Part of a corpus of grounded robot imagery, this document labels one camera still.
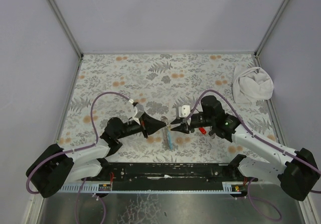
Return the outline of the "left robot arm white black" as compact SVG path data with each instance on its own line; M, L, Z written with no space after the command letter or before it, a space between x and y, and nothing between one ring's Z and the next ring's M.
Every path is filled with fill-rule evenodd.
M26 171L27 183L32 183L43 198L55 194L65 183L85 177L96 177L103 169L102 159L115 154L120 139L142 133L145 138L166 127L165 122L143 113L138 121L123 122L111 118L99 140L75 150L50 145Z

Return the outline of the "key with red tag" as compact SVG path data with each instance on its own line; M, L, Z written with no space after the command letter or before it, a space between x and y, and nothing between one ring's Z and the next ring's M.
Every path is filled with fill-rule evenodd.
M207 131L203 127L199 127L198 129L203 135L207 133Z

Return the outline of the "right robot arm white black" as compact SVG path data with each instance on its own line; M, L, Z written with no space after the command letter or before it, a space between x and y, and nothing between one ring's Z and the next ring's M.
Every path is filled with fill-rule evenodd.
M245 177L253 177L273 183L290 197L304 201L320 179L320 170L311 151L295 150L271 142L258 132L247 127L237 115L223 110L221 103L212 95L200 100L202 111L196 114L188 105L178 109L178 117L172 121L172 129L184 134L192 130L210 127L210 136L217 136L241 145L258 154L264 161L249 157L235 157L236 167Z

